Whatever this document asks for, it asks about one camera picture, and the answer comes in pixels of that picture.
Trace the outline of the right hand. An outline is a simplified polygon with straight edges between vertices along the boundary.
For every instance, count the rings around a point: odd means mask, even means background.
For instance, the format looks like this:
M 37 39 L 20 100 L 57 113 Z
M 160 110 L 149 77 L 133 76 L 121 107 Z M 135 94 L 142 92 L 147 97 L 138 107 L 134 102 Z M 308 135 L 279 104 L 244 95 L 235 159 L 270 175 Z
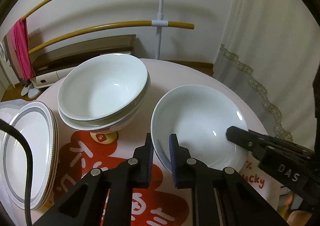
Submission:
M 284 186 L 280 187 L 277 212 L 288 225 L 319 225 L 319 204 L 309 204 Z

